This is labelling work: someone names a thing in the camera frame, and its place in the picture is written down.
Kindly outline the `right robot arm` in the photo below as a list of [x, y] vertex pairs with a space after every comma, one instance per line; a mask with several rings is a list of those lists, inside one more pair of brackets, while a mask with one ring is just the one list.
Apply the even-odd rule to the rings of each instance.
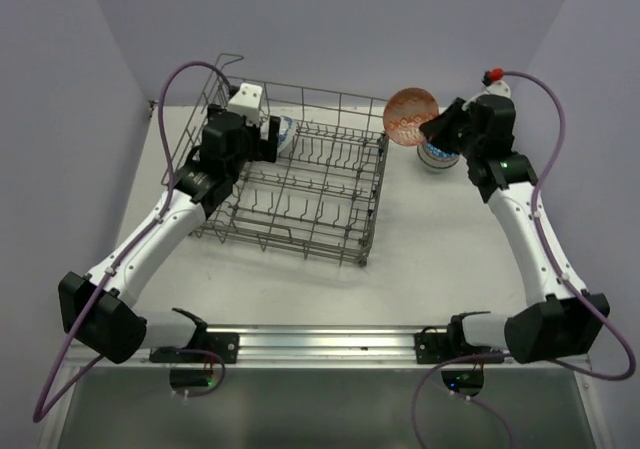
[[505, 96], [457, 98], [421, 125], [436, 148], [463, 156], [467, 174], [498, 220], [516, 260], [526, 306], [514, 315], [473, 311], [452, 316], [445, 348], [468, 361], [482, 350], [506, 350], [530, 363], [587, 353], [610, 312], [603, 294], [592, 294], [572, 269], [533, 197], [538, 182], [529, 159], [513, 150], [516, 110]]

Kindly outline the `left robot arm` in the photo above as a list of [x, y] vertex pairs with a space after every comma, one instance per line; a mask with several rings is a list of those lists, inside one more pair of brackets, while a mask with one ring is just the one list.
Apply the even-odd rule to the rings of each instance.
[[270, 117], [263, 138], [259, 124], [210, 106], [200, 145], [135, 233], [87, 274], [70, 272], [59, 283], [65, 332], [116, 364], [143, 348], [172, 347], [185, 361], [201, 359], [208, 348], [202, 319], [183, 309], [142, 316], [134, 306], [180, 242], [231, 196], [244, 165], [276, 161], [280, 127], [280, 118]]

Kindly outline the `white ribbed bowl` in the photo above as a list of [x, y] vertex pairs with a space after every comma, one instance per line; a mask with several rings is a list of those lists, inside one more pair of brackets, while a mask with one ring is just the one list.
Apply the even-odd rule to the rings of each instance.
[[458, 155], [441, 158], [425, 151], [422, 146], [417, 148], [417, 155], [424, 166], [433, 173], [443, 173], [453, 168], [459, 161]]

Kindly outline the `red diamond pattern bowl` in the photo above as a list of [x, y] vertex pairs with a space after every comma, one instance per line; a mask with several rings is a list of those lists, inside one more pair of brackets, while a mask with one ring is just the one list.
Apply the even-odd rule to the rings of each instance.
[[418, 150], [427, 161], [434, 165], [455, 164], [459, 160], [458, 154], [445, 152], [429, 142], [419, 145]]

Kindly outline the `brown patterned bowl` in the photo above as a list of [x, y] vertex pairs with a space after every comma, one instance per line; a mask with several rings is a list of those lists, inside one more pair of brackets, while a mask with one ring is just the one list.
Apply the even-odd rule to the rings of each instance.
[[396, 92], [383, 111], [383, 127], [389, 140], [404, 147], [423, 144], [422, 124], [439, 115], [435, 97], [425, 89], [409, 87]]

